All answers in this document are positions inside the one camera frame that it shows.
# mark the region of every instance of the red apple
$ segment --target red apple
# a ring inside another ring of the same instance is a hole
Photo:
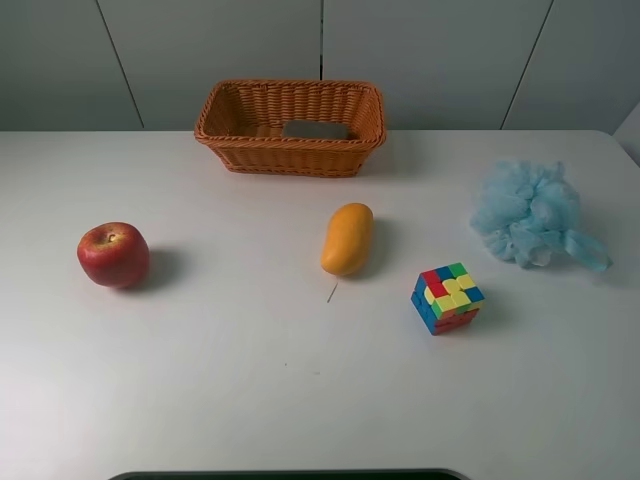
[[[133,225],[105,223],[84,234],[78,244],[78,260],[98,285],[126,288],[149,272],[149,247]]]

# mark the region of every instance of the mango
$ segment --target mango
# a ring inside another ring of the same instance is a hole
[[[373,212],[362,203],[340,207],[331,217],[320,264],[332,275],[350,275],[367,262]]]

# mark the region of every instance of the colorful cube puzzle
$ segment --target colorful cube puzzle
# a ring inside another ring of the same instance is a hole
[[[411,295],[432,335],[467,325],[484,304],[484,295],[461,263],[422,272]]]

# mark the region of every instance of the wicker basket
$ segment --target wicker basket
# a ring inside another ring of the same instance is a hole
[[[282,137],[289,120],[343,123],[349,139]],[[369,83],[229,80],[211,91],[195,136],[232,172],[348,177],[386,130],[382,97]]]

